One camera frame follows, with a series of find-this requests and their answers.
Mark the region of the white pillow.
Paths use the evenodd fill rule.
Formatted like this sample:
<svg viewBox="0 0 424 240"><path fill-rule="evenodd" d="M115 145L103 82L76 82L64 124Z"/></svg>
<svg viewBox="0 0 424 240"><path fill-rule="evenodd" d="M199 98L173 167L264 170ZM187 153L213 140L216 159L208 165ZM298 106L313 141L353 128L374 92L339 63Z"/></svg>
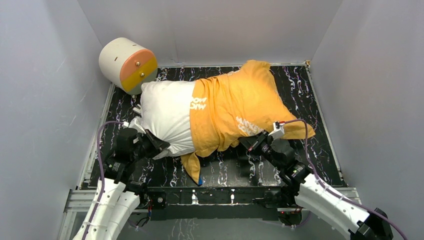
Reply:
<svg viewBox="0 0 424 240"><path fill-rule="evenodd" d="M195 82L151 81L141 85L141 126L170 144L153 159L178 157L194 152L190 129L190 106Z"/></svg>

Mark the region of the blue and yellow pillowcase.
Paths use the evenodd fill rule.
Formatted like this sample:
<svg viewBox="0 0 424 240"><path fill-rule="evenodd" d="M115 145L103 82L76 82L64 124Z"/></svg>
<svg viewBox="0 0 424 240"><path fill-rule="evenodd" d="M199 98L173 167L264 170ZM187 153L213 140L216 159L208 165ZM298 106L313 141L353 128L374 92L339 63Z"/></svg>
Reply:
<svg viewBox="0 0 424 240"><path fill-rule="evenodd" d="M194 149L181 156L182 165L200 185L199 158L236 147L241 137L271 132L275 122L285 123L282 138L286 140L316 134L311 125L298 121L284 105L268 62L248 60L236 71L198 79L189 110Z"/></svg>

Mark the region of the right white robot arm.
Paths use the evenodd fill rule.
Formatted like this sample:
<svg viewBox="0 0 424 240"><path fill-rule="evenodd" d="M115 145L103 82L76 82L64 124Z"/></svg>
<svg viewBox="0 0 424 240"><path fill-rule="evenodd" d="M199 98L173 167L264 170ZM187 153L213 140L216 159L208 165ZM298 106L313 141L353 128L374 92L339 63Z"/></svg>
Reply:
<svg viewBox="0 0 424 240"><path fill-rule="evenodd" d="M387 215L379 208L367 210L325 184L312 168L298 161L288 140L266 131L239 138L248 153L261 156L278 171L284 185L267 191L262 205L273 208L302 207L331 225L347 240L391 240L394 235Z"/></svg>

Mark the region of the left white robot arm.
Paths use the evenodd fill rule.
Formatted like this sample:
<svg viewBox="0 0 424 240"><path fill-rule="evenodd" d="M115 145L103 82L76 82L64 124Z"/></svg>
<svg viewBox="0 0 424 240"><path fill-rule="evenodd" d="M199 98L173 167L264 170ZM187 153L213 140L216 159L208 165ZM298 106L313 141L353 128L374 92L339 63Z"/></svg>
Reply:
<svg viewBox="0 0 424 240"><path fill-rule="evenodd" d="M153 209L164 209L164 191L150 190L146 183L131 180L130 176L137 162L152 159L169 146L149 130L123 129L111 150L99 159L102 171L97 188L74 239L115 240L134 210L146 209L142 220L148 223Z"/></svg>

